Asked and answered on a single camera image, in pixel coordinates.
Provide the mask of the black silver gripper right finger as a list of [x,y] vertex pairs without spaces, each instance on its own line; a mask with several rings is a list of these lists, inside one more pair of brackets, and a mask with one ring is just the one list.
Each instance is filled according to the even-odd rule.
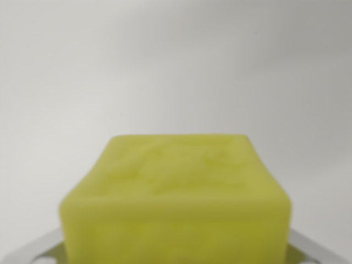
[[285,263],[347,264],[351,262],[297,230],[291,229]]

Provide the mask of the black silver gripper left finger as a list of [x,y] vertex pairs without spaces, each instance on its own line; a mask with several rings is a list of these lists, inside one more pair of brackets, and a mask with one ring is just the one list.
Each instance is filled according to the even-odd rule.
[[68,263],[61,228],[8,253],[1,263]]

